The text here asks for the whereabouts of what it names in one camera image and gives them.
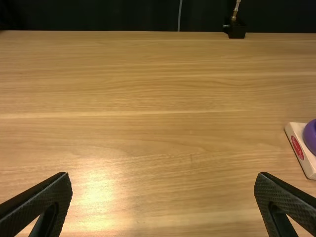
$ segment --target wooden table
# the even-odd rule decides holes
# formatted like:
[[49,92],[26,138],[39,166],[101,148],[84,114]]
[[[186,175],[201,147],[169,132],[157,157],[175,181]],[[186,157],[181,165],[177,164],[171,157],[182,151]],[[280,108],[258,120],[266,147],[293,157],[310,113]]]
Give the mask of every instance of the wooden table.
[[283,131],[316,117],[316,35],[5,31],[0,48],[0,202],[69,172],[63,237],[266,237],[260,171],[316,196]]

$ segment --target white base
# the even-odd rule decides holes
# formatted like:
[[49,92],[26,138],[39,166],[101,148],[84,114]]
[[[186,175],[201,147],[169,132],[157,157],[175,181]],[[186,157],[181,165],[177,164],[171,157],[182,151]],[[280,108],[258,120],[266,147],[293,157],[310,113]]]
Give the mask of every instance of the white base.
[[306,177],[316,180],[316,157],[303,141],[303,131],[305,126],[306,123],[290,122],[285,127],[285,133]]

